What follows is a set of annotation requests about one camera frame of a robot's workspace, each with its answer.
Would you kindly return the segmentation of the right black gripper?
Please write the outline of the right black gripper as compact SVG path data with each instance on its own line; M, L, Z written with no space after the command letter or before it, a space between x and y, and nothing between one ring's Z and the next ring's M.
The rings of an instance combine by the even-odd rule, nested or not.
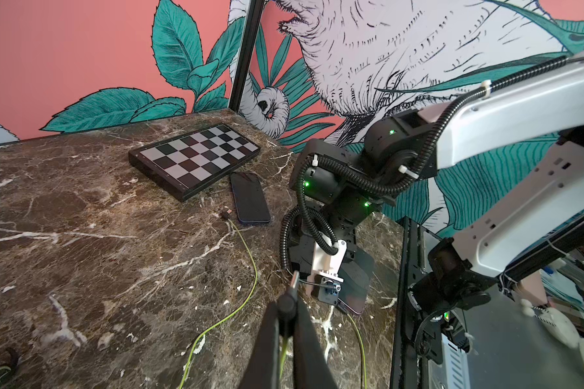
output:
M356 251L355 233L351 230L337 230L328 221L324 211L316 204L306 206L306 214L318 231L318 235L330 248L336 248L337 240L347 242L347 251ZM311 272L312 256L316 241L303 218L300 207L294 207L286 214L286 273L298 272L307 281Z

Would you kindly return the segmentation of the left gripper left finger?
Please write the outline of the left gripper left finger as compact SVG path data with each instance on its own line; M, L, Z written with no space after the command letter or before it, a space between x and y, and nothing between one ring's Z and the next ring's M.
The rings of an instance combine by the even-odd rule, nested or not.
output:
M280 331L277 303L271 301L264 313L248 366L239 389L279 387Z

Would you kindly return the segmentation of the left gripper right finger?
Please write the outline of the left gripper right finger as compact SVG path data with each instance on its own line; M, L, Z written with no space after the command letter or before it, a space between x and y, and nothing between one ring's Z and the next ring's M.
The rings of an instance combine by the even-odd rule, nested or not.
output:
M297 303L293 338L294 388L336 389L308 308L302 300Z

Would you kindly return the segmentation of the pink edged smartphone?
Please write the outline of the pink edged smartphone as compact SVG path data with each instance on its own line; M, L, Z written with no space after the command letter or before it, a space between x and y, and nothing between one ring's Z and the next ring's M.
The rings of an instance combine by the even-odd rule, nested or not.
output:
M374 265L373 257L363 249L347 251L338 273L343 279L338 295L338 306L341 311L354 315L363 314Z

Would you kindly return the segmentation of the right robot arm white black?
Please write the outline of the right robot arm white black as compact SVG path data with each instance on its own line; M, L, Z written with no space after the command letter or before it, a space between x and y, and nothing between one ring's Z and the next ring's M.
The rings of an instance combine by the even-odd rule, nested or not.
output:
M483 305L519 258L584 212L584 50L384 118L358 152L313 139L290 187L282 269L327 303L364 300L371 264L355 229L388 207L441 237L431 271L407 290L418 330Z

